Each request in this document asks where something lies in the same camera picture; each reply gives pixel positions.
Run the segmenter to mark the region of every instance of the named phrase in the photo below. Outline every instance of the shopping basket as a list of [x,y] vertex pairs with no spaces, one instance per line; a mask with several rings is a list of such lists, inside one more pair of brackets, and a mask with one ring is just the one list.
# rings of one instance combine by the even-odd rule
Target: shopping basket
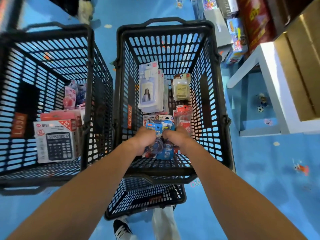
[[[29,32],[32,28],[50,30]],[[33,121],[63,109],[64,86],[87,83],[81,160],[37,163]],[[111,151],[112,78],[88,25],[30,25],[0,36],[0,193],[36,194],[60,186]],[[17,120],[22,115],[25,123]]]
[[[148,26],[172,21],[181,24]],[[119,27],[114,62],[114,147],[134,136],[142,126],[143,114],[138,109],[138,68],[140,64],[157,60],[168,80],[175,74],[191,73],[192,137],[232,169],[231,120],[226,112],[220,57],[210,21],[169,17]],[[173,101],[169,92],[171,115],[179,104],[181,101]],[[143,175],[153,184],[186,184],[197,177],[189,158],[182,154],[170,161],[136,157],[126,175]]]
[[183,185],[152,185],[141,177],[123,178],[104,217],[112,220],[158,207],[182,204],[186,200]]

